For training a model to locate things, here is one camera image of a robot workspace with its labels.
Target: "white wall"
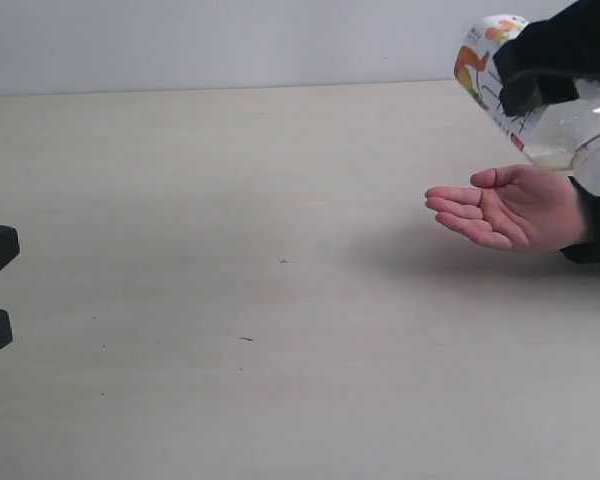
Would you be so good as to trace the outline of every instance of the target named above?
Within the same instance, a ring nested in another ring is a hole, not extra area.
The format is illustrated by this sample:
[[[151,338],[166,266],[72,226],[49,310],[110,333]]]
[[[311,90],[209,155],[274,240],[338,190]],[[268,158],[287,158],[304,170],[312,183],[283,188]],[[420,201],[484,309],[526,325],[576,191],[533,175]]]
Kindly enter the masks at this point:
[[[0,0],[0,94],[448,78],[474,19],[569,3]]]

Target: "clear plastic bottle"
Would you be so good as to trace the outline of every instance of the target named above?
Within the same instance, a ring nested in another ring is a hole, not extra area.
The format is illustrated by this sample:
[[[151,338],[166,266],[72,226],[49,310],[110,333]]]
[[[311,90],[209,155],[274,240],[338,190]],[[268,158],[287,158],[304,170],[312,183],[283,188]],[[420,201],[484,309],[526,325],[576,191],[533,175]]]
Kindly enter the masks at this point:
[[[476,24],[458,52],[455,78],[531,163],[572,172],[586,190],[600,196],[599,83],[574,80],[580,98],[523,117],[507,117],[502,111],[502,83],[493,55],[527,25],[516,15],[491,16]]]

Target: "white table surface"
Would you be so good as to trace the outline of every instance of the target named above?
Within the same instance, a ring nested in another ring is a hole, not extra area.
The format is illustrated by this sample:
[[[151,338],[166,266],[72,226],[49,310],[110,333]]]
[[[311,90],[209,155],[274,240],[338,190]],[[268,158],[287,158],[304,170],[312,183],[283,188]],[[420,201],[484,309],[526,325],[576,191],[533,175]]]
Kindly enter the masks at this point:
[[[600,268],[424,208],[518,161],[454,83],[0,98],[0,480],[600,479]]]

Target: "printed label graphic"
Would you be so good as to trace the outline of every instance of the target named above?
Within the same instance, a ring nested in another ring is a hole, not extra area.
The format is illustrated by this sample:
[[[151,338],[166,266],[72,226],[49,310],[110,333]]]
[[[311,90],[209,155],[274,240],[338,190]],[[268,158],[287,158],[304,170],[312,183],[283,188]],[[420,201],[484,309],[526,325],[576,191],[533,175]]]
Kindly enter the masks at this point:
[[[537,125],[546,108],[537,108],[520,117],[507,117],[500,103],[502,82],[493,55],[527,25],[525,19],[514,15],[496,15],[482,20],[466,36],[453,69],[458,83],[522,151],[529,131]]]

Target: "hand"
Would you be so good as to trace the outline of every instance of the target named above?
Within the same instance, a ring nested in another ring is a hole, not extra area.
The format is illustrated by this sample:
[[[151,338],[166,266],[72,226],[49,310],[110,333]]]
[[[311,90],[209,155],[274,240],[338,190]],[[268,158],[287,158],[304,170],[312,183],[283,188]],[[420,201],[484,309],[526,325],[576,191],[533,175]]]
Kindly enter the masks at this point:
[[[513,165],[476,173],[471,184],[431,188],[426,205],[439,223],[478,245],[543,252],[588,240],[579,194],[563,174]]]

